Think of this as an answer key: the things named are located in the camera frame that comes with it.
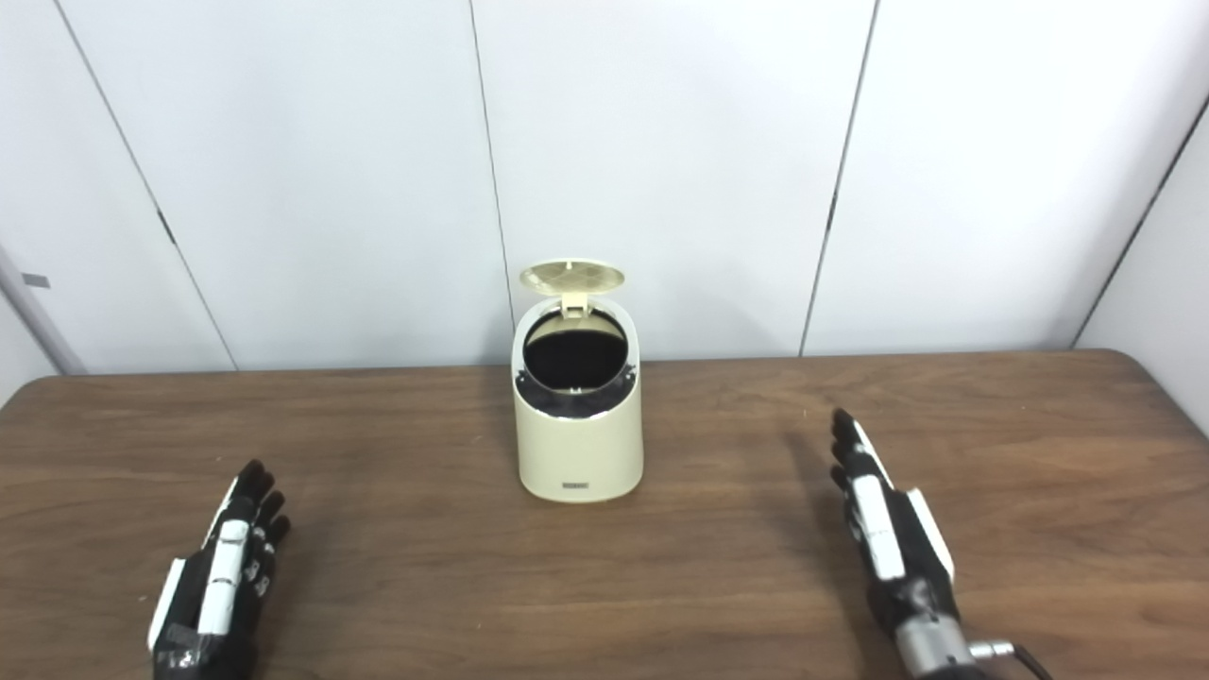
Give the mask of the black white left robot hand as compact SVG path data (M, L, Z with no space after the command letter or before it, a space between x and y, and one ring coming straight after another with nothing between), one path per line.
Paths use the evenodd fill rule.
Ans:
M258 628L289 534L283 492L264 462L230 482L198 551L177 558L147 624L155 679L250 679Z

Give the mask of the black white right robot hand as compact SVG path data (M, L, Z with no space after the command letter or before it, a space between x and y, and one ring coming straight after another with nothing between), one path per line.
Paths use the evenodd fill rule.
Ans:
M886 636L915 617L958 621L953 560L919 489L893 485L860 422L831 416L832 482L864 567L864 597Z

